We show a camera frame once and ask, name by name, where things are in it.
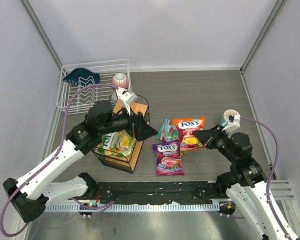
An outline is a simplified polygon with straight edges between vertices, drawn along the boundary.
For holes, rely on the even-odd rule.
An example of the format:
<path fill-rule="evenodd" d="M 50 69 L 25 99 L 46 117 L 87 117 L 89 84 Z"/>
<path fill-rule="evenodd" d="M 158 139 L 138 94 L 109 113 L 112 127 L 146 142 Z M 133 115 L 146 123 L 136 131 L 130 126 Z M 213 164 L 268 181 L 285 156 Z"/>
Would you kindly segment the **green Fox's candy bag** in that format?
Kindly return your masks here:
<path fill-rule="evenodd" d="M 129 158 L 137 140 L 125 130 L 105 134 L 101 137 L 101 144 L 95 148 L 96 153 Z"/>

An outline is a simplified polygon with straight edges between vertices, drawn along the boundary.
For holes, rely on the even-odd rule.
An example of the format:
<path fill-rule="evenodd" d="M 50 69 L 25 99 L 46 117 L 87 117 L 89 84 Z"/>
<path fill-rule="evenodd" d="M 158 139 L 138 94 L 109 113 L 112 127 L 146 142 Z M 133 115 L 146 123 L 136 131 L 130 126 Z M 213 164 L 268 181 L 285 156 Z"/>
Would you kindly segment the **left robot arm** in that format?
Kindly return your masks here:
<path fill-rule="evenodd" d="M 125 131 L 138 142 L 158 133 L 141 112 L 128 113 L 121 108 L 115 113 L 108 100 L 97 101 L 85 115 L 84 121 L 74 126 L 45 160 L 18 179 L 6 179 L 3 189 L 23 222 L 34 221 L 55 202 L 72 197 L 90 198 L 97 189 L 97 183 L 88 173 L 58 183 L 55 189 L 48 186 L 70 165 L 99 145 L 104 135 L 120 131 Z"/>

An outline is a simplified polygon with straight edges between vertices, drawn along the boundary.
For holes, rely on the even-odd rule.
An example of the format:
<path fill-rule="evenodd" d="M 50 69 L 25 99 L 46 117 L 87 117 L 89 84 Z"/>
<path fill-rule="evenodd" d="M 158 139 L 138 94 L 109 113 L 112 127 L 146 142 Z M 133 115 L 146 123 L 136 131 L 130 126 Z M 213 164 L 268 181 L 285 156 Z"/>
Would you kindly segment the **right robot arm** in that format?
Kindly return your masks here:
<path fill-rule="evenodd" d="M 193 134 L 206 149 L 218 150 L 231 163 L 230 171 L 216 178 L 217 189 L 234 202 L 259 239 L 299 239 L 280 211 L 265 172 L 253 158 L 247 134 L 235 132 L 228 136 L 221 125 Z"/>

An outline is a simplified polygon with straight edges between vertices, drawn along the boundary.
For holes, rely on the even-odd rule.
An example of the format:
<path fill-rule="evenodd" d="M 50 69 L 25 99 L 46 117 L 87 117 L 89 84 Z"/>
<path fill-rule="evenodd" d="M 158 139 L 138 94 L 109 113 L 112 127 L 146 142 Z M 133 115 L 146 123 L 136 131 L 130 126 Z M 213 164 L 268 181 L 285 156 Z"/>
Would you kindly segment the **orange Fox's fruits candy bag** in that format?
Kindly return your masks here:
<path fill-rule="evenodd" d="M 180 153 L 196 151 L 203 147 L 203 144 L 195 137 L 195 131 L 204 129 L 206 118 L 177 118 L 173 120 L 178 131 Z"/>

